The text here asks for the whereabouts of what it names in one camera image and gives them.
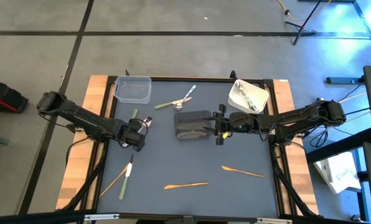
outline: wooden utensil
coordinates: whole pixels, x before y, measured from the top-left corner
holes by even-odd
[[[263,175],[254,174],[254,173],[247,172],[247,171],[243,171],[243,170],[237,170],[237,169],[234,169],[234,168],[229,168],[229,167],[227,167],[227,166],[222,166],[222,168],[223,168],[224,170],[227,170],[227,171],[241,172],[241,173],[243,173],[243,174],[254,175],[254,176],[256,176],[256,177],[265,177],[265,176],[263,176]]]
[[[174,189],[178,187],[193,187],[193,186],[200,186],[200,185],[207,185],[209,182],[202,182],[202,183],[193,183],[193,184],[184,184],[184,185],[167,185],[164,189]]]
[[[191,99],[192,99],[192,97],[188,97],[188,98],[186,98],[186,99],[184,100],[184,102],[187,102],[187,101],[189,101],[189,100],[191,100]],[[181,99],[181,100],[176,100],[176,101],[169,102],[169,103],[163,103],[163,104],[160,104],[160,105],[156,105],[156,106],[155,106],[155,110],[156,110],[156,109],[159,109],[159,108],[162,108],[162,107],[165,107],[165,106],[174,105],[174,104],[176,104],[176,103],[181,103],[181,102],[183,102],[183,99]]]
[[[98,198],[101,198],[104,194],[105,194],[105,192],[107,191],[107,190],[109,190],[111,187],[112,187],[112,185],[119,179],[119,177],[121,177],[125,172],[126,172],[126,170],[128,170],[128,165],[126,165],[125,167],[124,167],[124,169],[122,170],[122,172],[115,178],[115,180],[113,180],[110,184],[109,184],[109,186],[107,186],[107,188],[100,194],[100,196],[98,197]]]

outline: wooden table frame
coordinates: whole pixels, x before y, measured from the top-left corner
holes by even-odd
[[[153,80],[159,79],[181,79],[180,77],[152,77]],[[113,110],[116,106],[114,100],[114,80],[116,77],[106,75],[92,75],[89,80],[83,108],[90,110],[93,113],[100,114],[106,118],[113,116]],[[229,82],[231,78],[184,78],[211,80],[212,82]],[[266,112],[269,114],[283,113],[289,110],[294,110],[291,89],[287,80],[259,80],[262,83],[261,87],[266,88],[270,93],[270,99]],[[74,137],[74,142],[85,138],[84,133],[77,133]],[[300,138],[294,138],[294,142],[302,144]],[[62,208],[69,203],[70,199],[79,191],[80,187],[85,182],[92,168],[100,160],[101,152],[108,144],[96,144],[93,141],[87,140],[72,147],[69,155],[67,168],[63,177],[63,182],[60,190],[60,195],[57,201],[56,208]],[[284,159],[278,159],[278,162],[287,178],[290,178],[293,188],[301,197],[303,202],[311,211],[318,214],[318,208],[312,183],[310,180],[309,168],[306,161],[305,151],[297,145],[286,146],[286,155]],[[96,188],[101,183],[102,176],[99,175],[90,187],[87,196],[77,206],[77,209],[93,209],[96,208],[95,198],[98,191]],[[301,212],[290,199],[287,190],[281,182],[276,182],[281,187],[276,187],[277,210],[279,214],[301,215]]]

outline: knife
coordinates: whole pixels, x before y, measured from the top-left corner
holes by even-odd
[[[189,101],[189,100],[191,100],[191,99],[192,99],[192,97],[188,97],[188,98],[186,98],[186,99],[184,100],[184,102]],[[162,108],[162,107],[165,107],[165,106],[174,105],[174,104],[176,104],[176,103],[182,103],[182,102],[183,102],[183,99],[181,99],[181,100],[176,100],[176,101],[173,101],[173,102],[170,102],[170,103],[163,103],[163,104],[161,104],[161,105],[156,105],[156,106],[155,106],[155,110],[156,110],[156,109],[159,109],[159,108]]]
[[[124,175],[124,181],[123,181],[121,193],[119,194],[119,200],[122,200],[123,197],[124,197],[124,192],[126,190],[126,184],[128,183],[128,177],[130,176],[132,166],[133,166],[133,155],[131,155],[131,157],[130,157],[130,162],[128,164],[128,169],[126,170],[126,174]]]

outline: utensil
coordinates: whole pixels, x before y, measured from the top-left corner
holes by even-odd
[[[179,111],[183,108],[183,102],[186,100],[186,98],[192,93],[192,91],[194,91],[194,89],[197,87],[197,85],[193,85],[191,87],[191,89],[188,91],[188,93],[185,95],[184,99],[182,100],[182,102],[180,103],[176,103],[175,105],[173,105],[173,109],[175,111]]]
[[[201,182],[201,183],[193,183],[193,184],[183,184],[183,185],[167,185],[164,189],[174,189],[179,187],[193,187],[193,186],[200,186],[200,185],[207,185],[209,182]]]
[[[130,157],[130,162],[126,170],[126,174],[124,175],[124,181],[123,181],[121,193],[119,194],[119,200],[122,200],[124,197],[124,192],[126,190],[126,184],[128,183],[128,177],[130,176],[132,166],[133,166],[133,155],[131,155]]]
[[[249,99],[249,97],[247,96],[247,94],[244,92],[244,88],[243,88],[243,85],[241,84],[241,82],[238,82],[237,83],[237,90],[243,95],[243,97],[245,98],[245,100],[248,102],[249,108],[251,110],[257,111],[258,108],[253,104],[252,100]]]
[[[224,170],[227,170],[227,171],[241,172],[241,173],[243,173],[243,174],[254,175],[254,176],[256,176],[256,177],[265,177],[265,176],[263,176],[263,175],[254,174],[254,173],[247,172],[247,171],[243,171],[243,170],[237,170],[237,169],[234,169],[234,168],[229,168],[229,167],[227,167],[227,166],[222,166],[222,168],[223,168]]]
[[[192,99],[192,97],[188,97],[187,99],[184,100],[184,102],[187,102],[187,101],[189,101],[189,100],[191,100],[191,99]],[[156,106],[155,106],[155,110],[156,110],[156,109],[159,109],[159,108],[163,108],[163,107],[165,107],[165,106],[174,105],[174,104],[176,104],[176,103],[181,103],[182,100],[183,100],[183,99],[181,99],[181,100],[176,100],[176,101],[169,102],[169,103],[163,103],[163,104],[160,104],[160,105],[156,105]]]
[[[127,169],[128,169],[128,165],[126,165],[124,167],[122,172],[115,178],[115,180],[112,180],[112,182],[109,184],[109,186],[106,187],[106,189],[103,191],[103,193],[100,194],[100,196],[98,198],[101,198],[105,194],[105,192],[107,190],[109,190],[112,187],[112,185],[119,179],[119,177],[121,177],[126,172]]]

